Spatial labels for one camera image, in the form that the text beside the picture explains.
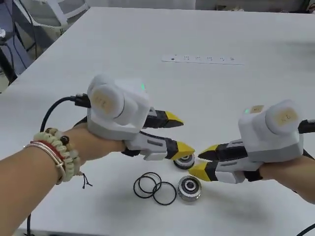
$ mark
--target wrist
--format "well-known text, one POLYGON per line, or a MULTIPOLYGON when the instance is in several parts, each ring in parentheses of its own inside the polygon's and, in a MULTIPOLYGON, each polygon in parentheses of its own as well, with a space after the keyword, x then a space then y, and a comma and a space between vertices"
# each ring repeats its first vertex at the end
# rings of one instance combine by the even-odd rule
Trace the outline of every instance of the wrist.
POLYGON ((74 128, 65 132, 70 143, 79 152, 83 165, 88 160, 98 159, 114 151, 124 151, 123 141, 105 140, 90 133, 87 128, 74 128))
POLYGON ((297 167, 314 164, 314 160, 300 156, 290 161, 265 163, 259 168, 260 175, 264 180, 277 179, 287 172, 294 171, 297 167))

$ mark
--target rubber ring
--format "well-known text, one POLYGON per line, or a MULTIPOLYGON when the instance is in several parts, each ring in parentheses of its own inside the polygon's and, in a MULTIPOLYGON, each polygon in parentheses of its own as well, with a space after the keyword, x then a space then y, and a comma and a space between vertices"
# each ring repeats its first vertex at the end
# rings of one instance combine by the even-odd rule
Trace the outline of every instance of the rubber ring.
POLYGON ((154 186, 153 191, 154 191, 154 193, 152 194, 152 196, 153 196, 154 201, 155 201, 157 204, 161 205, 161 206, 168 206, 168 205, 171 205, 171 204, 176 200, 176 197, 177 197, 176 188, 175 188, 174 185, 171 184, 170 182, 162 181, 161 183, 157 183, 157 184, 154 186), (159 202, 159 201, 156 199, 156 197, 155 197, 155 193, 156 193, 155 189, 157 188, 157 185, 162 185, 162 184, 168 184, 168 185, 172 186, 172 188, 174 189, 174 192, 175 192, 174 199, 173 199, 172 201, 170 201, 169 203, 161 203, 161 202, 159 202))
POLYGON ((154 193, 152 193, 151 195, 149 196, 141 196, 137 193, 136 191, 136 183, 141 179, 141 178, 149 178, 151 179, 154 183, 155 183, 155 186, 157 185, 157 182, 154 180, 154 178, 150 177, 150 176, 140 176, 134 183, 133 183, 133 192, 135 193, 135 195, 137 195, 139 198, 142 198, 142 199, 146 199, 146 198, 150 198, 153 196, 154 193))
POLYGON ((157 176, 157 177, 159 178, 159 182, 160 182, 160 183, 162 182, 161 177, 160 177, 157 173, 155 173, 155 172, 146 172, 146 173, 144 173, 144 174, 140 177, 140 179, 139 179, 139 181, 138 181, 138 186, 139 186, 139 189, 140 189, 142 192, 147 193, 147 194, 153 194, 153 193, 155 193, 155 192, 158 192, 158 191, 161 189, 161 187, 162 187, 161 184, 159 185, 159 188, 157 188, 157 190, 156 190, 155 192, 154 192, 153 190, 152 190, 152 192, 144 191, 144 190, 142 189, 141 185, 140 185, 140 182, 141 182, 142 177, 143 177, 143 176, 146 176, 146 175, 149 175, 149 174, 152 174, 152 175, 157 176))

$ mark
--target hand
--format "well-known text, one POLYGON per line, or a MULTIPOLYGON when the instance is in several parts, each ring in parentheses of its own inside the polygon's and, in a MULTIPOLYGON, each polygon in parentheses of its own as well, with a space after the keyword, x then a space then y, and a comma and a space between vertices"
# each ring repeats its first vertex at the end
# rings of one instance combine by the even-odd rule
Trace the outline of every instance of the hand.
POLYGON ((65 132, 70 143, 79 152, 81 165, 86 161, 102 158, 114 151, 124 151, 123 141, 105 140, 90 133, 87 124, 82 123, 65 132))

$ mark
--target table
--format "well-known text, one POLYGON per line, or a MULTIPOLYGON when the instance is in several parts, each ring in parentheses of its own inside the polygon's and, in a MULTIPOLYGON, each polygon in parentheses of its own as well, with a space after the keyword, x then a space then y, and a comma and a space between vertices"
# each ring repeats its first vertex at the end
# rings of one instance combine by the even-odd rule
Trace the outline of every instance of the table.
MULTIPOLYGON (((239 138, 238 118, 252 104, 295 100, 314 118, 313 15, 91 8, 0 96, 1 157, 18 151, 59 98, 85 92, 98 73, 142 78, 156 109, 185 126, 150 133, 201 152, 239 138), (167 54, 235 57, 239 65, 162 62, 167 54)), ((67 129, 85 110, 62 104, 48 126, 67 129)), ((315 153, 312 135, 305 149, 315 153)), ((158 206, 137 198, 133 182, 154 171, 177 186, 186 172, 171 161, 145 162, 120 153, 82 168, 81 178, 54 188, 32 214, 31 227, 117 236, 294 236, 315 221, 315 207, 275 181, 203 182, 194 205, 158 206)), ((157 198, 172 192, 163 187, 157 198)))

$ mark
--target bracelet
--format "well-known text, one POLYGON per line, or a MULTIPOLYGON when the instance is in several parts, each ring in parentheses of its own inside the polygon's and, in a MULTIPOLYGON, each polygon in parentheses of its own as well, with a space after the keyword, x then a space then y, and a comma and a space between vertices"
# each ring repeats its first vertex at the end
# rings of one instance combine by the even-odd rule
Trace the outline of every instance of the bracelet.
POLYGON ((66 176, 64 182, 68 182, 74 175, 81 176, 80 172, 81 162, 79 153, 69 143, 69 137, 55 128, 48 128, 45 132, 37 133, 34 140, 38 142, 45 142, 51 144, 57 152, 63 157, 64 170, 66 176))
POLYGON ((69 137, 64 135, 63 132, 59 131, 56 128, 48 128, 48 129, 46 129, 45 132, 52 134, 53 136, 58 138, 63 143, 63 145, 66 147, 67 151, 69 152, 70 157, 73 160, 74 175, 75 176, 81 176, 82 175, 82 173, 80 172, 81 161, 80 161, 79 153, 71 145, 69 137))
POLYGON ((64 181, 65 176, 66 176, 65 170, 63 168, 64 162, 61 161, 61 159, 48 146, 46 146, 45 144, 41 142, 33 141, 30 144, 27 144, 26 146, 24 146, 24 149, 28 147, 36 147, 36 148, 42 149, 53 159, 53 161, 56 164, 57 169, 61 173, 61 177, 57 181, 56 185, 61 184, 64 181))

